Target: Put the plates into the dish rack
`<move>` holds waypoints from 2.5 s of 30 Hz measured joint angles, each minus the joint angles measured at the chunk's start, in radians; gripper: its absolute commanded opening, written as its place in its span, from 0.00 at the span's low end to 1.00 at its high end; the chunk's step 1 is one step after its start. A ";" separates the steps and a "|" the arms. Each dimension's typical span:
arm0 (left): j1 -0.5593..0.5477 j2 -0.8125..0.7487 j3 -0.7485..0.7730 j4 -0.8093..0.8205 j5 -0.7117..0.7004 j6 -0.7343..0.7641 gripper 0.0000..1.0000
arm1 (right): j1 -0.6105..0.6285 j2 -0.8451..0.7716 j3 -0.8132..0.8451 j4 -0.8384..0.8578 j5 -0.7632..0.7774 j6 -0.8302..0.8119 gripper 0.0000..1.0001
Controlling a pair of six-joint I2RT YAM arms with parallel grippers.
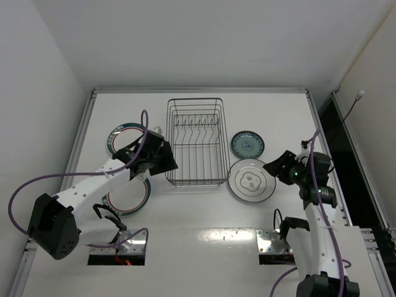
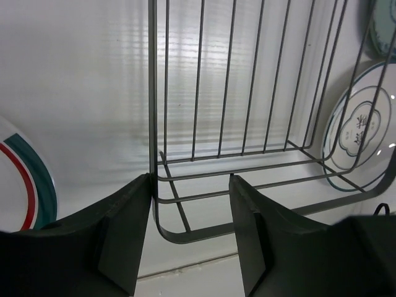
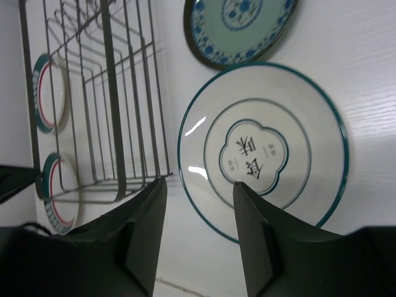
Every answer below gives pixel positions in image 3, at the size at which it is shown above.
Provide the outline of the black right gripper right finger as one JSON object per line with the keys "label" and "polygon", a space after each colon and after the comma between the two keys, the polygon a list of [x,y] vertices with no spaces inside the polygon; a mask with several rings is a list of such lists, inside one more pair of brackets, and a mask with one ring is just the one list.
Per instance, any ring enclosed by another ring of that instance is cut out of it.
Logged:
{"label": "black right gripper right finger", "polygon": [[335,296],[347,263],[346,238],[312,226],[261,198],[233,188],[248,296]]}

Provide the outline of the white plate teal rim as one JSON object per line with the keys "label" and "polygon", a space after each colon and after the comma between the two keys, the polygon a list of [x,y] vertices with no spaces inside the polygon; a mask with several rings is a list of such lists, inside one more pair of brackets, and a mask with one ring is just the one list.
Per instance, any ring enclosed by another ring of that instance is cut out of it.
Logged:
{"label": "white plate teal rim", "polygon": [[232,243],[235,182],[323,227],[350,175],[350,141],[334,101],[302,72],[273,62],[235,66],[208,80],[183,116],[177,154],[192,207]]}

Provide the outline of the blue floral green plate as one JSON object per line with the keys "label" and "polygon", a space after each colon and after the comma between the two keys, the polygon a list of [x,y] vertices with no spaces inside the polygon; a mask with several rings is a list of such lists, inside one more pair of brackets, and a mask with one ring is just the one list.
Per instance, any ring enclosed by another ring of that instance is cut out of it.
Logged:
{"label": "blue floral green plate", "polygon": [[186,1],[183,29],[187,46],[203,65],[224,70],[252,62],[282,37],[298,1]]}

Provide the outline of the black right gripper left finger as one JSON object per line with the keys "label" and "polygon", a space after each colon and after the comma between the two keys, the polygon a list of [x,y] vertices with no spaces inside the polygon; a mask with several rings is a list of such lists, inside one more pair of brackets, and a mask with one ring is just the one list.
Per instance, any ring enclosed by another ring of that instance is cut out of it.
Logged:
{"label": "black right gripper left finger", "polygon": [[66,235],[77,253],[76,296],[152,296],[167,200],[159,178]]}

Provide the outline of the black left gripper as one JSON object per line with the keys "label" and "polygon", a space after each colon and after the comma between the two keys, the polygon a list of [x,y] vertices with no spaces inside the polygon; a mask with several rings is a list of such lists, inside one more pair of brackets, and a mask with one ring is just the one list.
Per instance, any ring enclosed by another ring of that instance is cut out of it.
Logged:
{"label": "black left gripper", "polygon": [[32,185],[41,177],[41,171],[29,167],[1,165],[1,203]]}

